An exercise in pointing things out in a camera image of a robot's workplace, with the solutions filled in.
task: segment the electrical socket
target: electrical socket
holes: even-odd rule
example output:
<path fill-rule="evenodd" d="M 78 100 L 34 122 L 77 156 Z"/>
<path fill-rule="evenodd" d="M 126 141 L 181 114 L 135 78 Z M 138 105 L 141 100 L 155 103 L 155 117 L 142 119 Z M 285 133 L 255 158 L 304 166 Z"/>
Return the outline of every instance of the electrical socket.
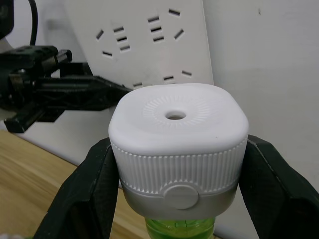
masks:
<path fill-rule="evenodd" d="M 66 0 L 94 75 L 137 89 L 213 84 L 202 0 Z"/>

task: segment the green bottle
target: green bottle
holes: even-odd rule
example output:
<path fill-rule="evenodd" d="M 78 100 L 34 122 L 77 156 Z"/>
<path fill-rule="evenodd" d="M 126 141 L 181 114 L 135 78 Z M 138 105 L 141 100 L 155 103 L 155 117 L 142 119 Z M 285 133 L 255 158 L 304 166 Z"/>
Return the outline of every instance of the green bottle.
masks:
<path fill-rule="evenodd" d="M 212 239 L 214 234 L 215 219 L 145 221 L 151 239 Z"/>

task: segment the white bottle cap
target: white bottle cap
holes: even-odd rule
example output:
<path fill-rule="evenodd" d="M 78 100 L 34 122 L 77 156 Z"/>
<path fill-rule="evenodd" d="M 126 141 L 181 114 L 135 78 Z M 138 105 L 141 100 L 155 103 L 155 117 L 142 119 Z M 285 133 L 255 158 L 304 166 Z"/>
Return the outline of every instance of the white bottle cap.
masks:
<path fill-rule="evenodd" d="M 154 220 L 223 213 L 236 193 L 248 127 L 232 96 L 213 85 L 130 92 L 109 126 L 127 202 Z"/>

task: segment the round button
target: round button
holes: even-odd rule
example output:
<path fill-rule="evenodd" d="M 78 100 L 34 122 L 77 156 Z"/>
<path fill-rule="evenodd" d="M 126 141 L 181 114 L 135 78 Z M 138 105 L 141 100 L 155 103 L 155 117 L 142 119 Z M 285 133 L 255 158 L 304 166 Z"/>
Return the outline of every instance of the round button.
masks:
<path fill-rule="evenodd" d="M 198 201 L 198 192 L 188 185 L 175 185 L 164 192 L 166 205 L 176 209 L 188 209 Z"/>

